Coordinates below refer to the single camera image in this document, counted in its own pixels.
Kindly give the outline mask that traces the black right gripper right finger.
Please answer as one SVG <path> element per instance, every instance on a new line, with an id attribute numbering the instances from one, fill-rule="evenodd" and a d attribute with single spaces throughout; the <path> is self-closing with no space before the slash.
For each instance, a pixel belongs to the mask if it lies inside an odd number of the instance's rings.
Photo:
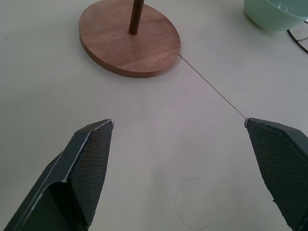
<path id="1" fill-rule="evenodd" d="M 308 231 L 308 137 L 298 129 L 247 118 L 263 181 L 292 231 Z"/>

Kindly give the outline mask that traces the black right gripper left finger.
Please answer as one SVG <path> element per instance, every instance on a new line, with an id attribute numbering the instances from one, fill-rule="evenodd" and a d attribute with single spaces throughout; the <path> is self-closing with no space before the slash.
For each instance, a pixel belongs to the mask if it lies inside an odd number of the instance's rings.
<path id="1" fill-rule="evenodd" d="M 44 169 L 3 231 L 88 231 L 101 196 L 114 122 L 89 124 Z"/>

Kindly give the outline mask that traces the round wooden stand with rod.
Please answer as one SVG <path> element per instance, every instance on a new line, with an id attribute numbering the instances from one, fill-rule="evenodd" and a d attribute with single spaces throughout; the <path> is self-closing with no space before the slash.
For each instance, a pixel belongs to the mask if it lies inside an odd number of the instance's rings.
<path id="1" fill-rule="evenodd" d="M 174 25 L 144 0 L 100 0 L 85 9 L 78 28 L 87 55 L 121 76 L 162 74 L 180 52 Z"/>

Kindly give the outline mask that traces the mint green bowl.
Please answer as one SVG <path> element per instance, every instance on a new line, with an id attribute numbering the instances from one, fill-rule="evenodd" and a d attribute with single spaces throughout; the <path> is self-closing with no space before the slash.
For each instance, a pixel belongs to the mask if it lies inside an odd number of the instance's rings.
<path id="1" fill-rule="evenodd" d="M 244 11 L 265 31 L 285 31 L 308 19 L 308 0 L 244 0 Z"/>

